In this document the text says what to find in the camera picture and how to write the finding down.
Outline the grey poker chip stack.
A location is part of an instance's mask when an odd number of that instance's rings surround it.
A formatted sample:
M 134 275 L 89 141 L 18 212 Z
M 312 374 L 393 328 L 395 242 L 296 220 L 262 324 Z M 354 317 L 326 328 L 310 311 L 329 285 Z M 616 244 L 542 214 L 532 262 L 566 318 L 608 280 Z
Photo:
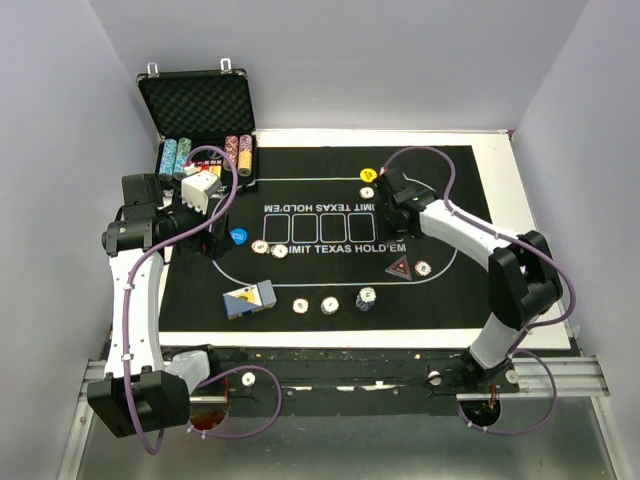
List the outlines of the grey poker chip stack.
M 340 307 L 339 300 L 334 296 L 326 297 L 321 302 L 321 312 L 324 315 L 335 314 Z

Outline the blue poker chip stack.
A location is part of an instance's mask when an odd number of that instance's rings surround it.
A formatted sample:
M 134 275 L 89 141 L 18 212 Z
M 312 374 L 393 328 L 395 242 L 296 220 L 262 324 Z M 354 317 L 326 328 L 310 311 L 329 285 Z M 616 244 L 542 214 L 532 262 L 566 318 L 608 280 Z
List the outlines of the blue poker chip stack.
M 363 312 L 369 311 L 376 302 L 376 291 L 373 287 L 363 287 L 359 290 L 355 305 Z

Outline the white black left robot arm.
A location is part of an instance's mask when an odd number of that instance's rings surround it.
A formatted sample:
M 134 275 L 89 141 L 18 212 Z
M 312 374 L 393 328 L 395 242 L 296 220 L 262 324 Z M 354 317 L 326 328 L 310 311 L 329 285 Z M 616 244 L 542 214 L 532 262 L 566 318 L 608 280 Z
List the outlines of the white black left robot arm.
M 222 372 L 207 347 L 164 362 L 159 340 L 160 283 L 171 239 L 210 258 L 233 244 L 228 220 L 207 214 L 221 188 L 210 172 L 171 183 L 162 175 L 122 179 L 124 204 L 102 234 L 114 289 L 111 344 L 104 378 L 87 400 L 111 433 L 128 437 L 186 424 L 190 394 L 214 393 Z

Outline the red 100 poker chip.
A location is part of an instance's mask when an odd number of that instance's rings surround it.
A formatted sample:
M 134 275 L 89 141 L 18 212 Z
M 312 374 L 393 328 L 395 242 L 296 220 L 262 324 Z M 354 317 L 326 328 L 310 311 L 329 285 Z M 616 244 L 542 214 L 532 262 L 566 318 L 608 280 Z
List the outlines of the red 100 poker chip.
M 255 240 L 251 244 L 251 250 L 256 254 L 263 255 L 270 251 L 270 246 L 264 240 Z

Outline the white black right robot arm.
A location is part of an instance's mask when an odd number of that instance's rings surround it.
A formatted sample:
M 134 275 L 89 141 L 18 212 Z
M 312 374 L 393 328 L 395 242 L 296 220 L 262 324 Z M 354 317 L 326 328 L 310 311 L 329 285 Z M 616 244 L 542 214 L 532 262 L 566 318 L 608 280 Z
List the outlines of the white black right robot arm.
M 490 314 L 461 357 L 460 379 L 480 392 L 526 336 L 526 328 L 563 294 L 545 237 L 535 231 L 515 235 L 449 207 L 432 190 L 386 169 L 374 181 L 378 236 L 387 242 L 405 236 L 442 241 L 479 264 L 488 274 Z

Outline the blue playing card box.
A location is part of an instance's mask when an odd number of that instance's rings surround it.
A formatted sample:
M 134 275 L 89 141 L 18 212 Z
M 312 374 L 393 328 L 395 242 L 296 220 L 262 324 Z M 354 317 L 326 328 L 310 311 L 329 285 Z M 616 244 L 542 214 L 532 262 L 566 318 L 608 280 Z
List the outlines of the blue playing card box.
M 270 280 L 229 291 L 224 293 L 222 298 L 229 320 L 272 308 L 277 303 L 274 287 Z

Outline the red triangular dealer button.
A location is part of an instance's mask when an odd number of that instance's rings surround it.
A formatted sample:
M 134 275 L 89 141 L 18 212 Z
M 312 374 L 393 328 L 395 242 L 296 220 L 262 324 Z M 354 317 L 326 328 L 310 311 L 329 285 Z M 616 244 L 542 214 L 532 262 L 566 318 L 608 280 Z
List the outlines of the red triangular dealer button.
M 385 269 L 385 272 L 407 281 L 412 280 L 411 267 L 405 255 L 403 255 L 398 260 L 396 260 L 391 265 L 389 265 Z

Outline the grey 1 poker chip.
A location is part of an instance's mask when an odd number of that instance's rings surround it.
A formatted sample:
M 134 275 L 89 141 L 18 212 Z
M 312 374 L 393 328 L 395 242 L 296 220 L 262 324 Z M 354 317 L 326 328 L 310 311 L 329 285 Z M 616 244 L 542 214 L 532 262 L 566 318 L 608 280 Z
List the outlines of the grey 1 poker chip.
M 284 259 L 288 254 L 288 247 L 284 244 L 275 244 L 271 247 L 271 255 L 276 259 Z

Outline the yellow big blind button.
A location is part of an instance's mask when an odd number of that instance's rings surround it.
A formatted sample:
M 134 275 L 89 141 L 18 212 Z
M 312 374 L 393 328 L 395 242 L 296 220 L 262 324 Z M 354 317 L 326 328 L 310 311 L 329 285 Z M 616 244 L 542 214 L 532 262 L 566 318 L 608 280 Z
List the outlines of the yellow big blind button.
M 378 177 L 378 173 L 373 168 L 364 168 L 360 171 L 359 177 L 365 183 L 372 183 Z

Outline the red poker chip stack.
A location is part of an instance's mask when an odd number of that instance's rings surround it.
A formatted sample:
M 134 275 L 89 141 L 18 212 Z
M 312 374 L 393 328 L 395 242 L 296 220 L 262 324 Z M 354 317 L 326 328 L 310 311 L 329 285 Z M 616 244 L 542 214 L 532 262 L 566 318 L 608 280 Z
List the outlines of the red poker chip stack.
M 296 314 L 303 315 L 308 312 L 309 303 L 304 298 L 297 298 L 293 301 L 292 309 Z

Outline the blue small blind button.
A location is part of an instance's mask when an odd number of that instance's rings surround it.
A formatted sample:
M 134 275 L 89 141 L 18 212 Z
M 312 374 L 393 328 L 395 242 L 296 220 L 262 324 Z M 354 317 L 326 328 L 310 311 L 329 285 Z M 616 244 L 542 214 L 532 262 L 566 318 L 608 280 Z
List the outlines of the blue small blind button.
M 236 245 L 243 245 L 248 240 L 248 233 L 243 228 L 235 228 L 230 232 L 230 234 Z

